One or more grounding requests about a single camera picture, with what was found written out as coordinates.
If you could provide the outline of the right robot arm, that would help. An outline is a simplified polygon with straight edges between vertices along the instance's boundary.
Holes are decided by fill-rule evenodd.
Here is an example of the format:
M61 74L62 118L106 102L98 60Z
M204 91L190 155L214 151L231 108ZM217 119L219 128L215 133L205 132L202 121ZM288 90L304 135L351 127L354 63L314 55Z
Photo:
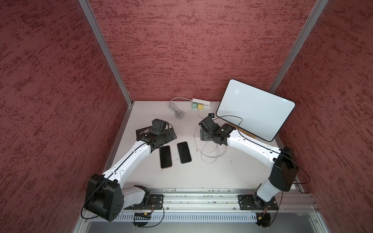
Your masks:
M251 196L256 209L265 208L279 192L288 192L294 185L299 170L302 170L289 147L281 149L261 143L256 139L249 139L239 129L229 124L219 126L213 123L211 126L207 126L200 123L199 126L214 143L236 148L271 169L269 177L259 185Z

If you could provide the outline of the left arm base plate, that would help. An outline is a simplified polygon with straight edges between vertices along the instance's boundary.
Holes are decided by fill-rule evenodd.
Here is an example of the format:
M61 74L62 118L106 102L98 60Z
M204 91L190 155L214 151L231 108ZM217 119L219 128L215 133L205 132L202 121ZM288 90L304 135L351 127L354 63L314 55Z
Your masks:
M149 200L144 206L132 205L125 210L161 210L163 207L164 195L162 194L151 194Z

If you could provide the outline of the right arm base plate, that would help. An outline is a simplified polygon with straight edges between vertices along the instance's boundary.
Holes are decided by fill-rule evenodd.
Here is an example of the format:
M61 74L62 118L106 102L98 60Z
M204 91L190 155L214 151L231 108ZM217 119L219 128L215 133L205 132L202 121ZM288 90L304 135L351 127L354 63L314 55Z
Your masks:
M275 197L269 202L265 202L256 195L247 194L247 195L238 195L238 203L240 210L250 210L250 211L277 211L279 209L278 202Z

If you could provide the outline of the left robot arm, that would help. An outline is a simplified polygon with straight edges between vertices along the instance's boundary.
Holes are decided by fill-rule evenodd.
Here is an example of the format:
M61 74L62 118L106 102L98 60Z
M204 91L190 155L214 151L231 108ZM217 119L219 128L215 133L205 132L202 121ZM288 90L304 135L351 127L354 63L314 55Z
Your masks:
M102 175L93 174L87 184L83 209L113 221L122 209L149 205L149 190L141 185L124 188L136 167L154 150L177 139L173 128L155 135L152 129L143 128L132 148Z

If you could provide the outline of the green-edged black phone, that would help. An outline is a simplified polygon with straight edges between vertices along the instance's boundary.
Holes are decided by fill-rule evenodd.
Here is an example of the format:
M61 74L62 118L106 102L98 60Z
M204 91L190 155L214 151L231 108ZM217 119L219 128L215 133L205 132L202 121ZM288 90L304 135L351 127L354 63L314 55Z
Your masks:
M189 146L187 142L181 142L177 144L180 161L182 164L189 163L192 161Z

